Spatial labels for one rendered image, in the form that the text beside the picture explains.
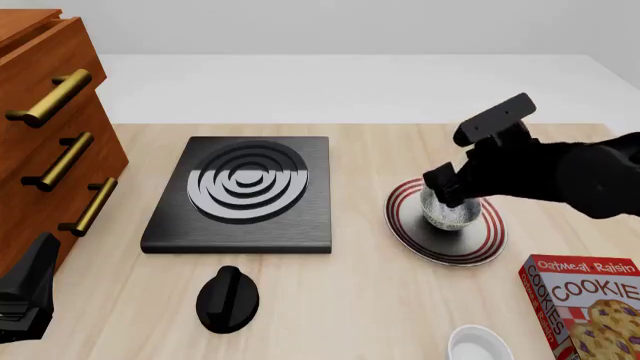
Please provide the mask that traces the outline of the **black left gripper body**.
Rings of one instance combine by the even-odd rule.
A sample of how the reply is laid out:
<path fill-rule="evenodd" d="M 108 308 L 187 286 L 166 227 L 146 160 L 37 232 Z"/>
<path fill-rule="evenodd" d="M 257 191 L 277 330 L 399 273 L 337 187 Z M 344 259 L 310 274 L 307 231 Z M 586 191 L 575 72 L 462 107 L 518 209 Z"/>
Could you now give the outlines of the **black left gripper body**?
<path fill-rule="evenodd" d="M 0 344 L 43 338 L 54 313 L 52 290 L 0 293 Z"/>

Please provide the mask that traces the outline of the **oatmeal raisin cookies box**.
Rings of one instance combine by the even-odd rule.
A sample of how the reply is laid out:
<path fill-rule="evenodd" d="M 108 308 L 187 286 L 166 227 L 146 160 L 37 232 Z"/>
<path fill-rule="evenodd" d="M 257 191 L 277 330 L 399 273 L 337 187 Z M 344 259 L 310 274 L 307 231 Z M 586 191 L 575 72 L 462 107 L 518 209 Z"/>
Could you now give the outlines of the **oatmeal raisin cookies box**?
<path fill-rule="evenodd" d="M 640 360 L 632 260 L 532 254 L 518 275 L 555 360 Z"/>

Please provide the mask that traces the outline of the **white ramekin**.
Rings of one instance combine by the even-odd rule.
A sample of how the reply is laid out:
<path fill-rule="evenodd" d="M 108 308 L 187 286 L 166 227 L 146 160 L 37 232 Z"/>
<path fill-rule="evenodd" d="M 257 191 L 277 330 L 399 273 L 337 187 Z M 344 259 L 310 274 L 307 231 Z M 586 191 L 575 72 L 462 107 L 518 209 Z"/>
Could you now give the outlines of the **white ramekin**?
<path fill-rule="evenodd" d="M 514 360 L 514 356 L 495 332 L 484 326 L 469 324 L 451 333 L 446 360 Z"/>

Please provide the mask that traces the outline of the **wooden cabinet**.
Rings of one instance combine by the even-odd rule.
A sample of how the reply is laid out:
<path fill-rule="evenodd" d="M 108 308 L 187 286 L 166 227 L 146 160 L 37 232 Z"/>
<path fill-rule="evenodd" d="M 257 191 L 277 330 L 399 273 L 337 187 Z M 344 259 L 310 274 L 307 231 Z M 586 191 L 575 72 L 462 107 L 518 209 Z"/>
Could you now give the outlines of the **wooden cabinet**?
<path fill-rule="evenodd" d="M 50 21 L 72 18 L 63 18 L 57 9 L 0 9 L 0 59 L 46 32 Z"/>

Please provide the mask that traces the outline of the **round black stove knob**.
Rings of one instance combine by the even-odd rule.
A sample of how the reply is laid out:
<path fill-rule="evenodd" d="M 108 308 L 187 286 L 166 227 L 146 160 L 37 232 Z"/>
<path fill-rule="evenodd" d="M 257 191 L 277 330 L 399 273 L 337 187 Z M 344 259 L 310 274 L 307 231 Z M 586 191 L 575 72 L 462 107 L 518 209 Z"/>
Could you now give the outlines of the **round black stove knob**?
<path fill-rule="evenodd" d="M 247 326 L 257 314 L 260 296 L 255 282 L 235 266 L 222 266 L 200 290 L 196 314 L 215 334 L 230 334 Z"/>

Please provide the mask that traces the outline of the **flat black stove plate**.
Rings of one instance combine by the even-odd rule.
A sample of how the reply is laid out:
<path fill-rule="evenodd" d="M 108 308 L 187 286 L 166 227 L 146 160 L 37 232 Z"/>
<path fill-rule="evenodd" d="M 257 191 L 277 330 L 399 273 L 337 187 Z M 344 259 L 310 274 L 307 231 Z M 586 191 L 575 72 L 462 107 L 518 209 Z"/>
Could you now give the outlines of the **flat black stove plate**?
<path fill-rule="evenodd" d="M 328 137 L 190 137 L 146 254 L 328 254 Z"/>

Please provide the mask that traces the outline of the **plate with red rings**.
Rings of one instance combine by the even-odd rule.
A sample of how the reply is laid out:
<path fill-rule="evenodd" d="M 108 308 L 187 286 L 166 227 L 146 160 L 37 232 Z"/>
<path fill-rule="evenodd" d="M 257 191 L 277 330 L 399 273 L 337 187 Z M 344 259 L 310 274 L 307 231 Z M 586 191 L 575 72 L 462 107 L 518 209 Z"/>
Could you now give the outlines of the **plate with red rings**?
<path fill-rule="evenodd" d="M 448 266 L 477 266 L 498 257 L 508 242 L 504 218 L 486 198 L 480 200 L 479 218 L 461 230 L 441 230 L 424 218 L 420 178 L 397 185 L 384 206 L 393 235 L 415 254 Z"/>

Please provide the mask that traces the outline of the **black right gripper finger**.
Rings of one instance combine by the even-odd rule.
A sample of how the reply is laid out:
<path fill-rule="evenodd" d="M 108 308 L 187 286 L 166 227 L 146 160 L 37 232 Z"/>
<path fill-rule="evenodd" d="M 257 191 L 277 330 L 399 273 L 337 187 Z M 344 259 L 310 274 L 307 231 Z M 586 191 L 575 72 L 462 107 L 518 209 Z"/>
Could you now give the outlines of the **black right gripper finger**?
<path fill-rule="evenodd" d="M 451 162 L 423 173 L 422 177 L 426 187 L 433 191 L 439 203 L 455 208 L 466 200 L 464 188 Z"/>

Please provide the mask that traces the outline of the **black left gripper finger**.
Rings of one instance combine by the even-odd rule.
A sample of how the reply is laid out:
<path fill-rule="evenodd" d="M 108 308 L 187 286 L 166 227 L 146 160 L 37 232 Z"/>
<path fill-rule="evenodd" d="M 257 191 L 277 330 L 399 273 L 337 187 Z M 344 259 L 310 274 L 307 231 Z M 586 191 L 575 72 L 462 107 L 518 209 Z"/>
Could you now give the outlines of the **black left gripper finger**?
<path fill-rule="evenodd" d="M 52 233 L 42 233 L 17 263 L 0 278 L 0 300 L 51 300 L 60 248 Z"/>

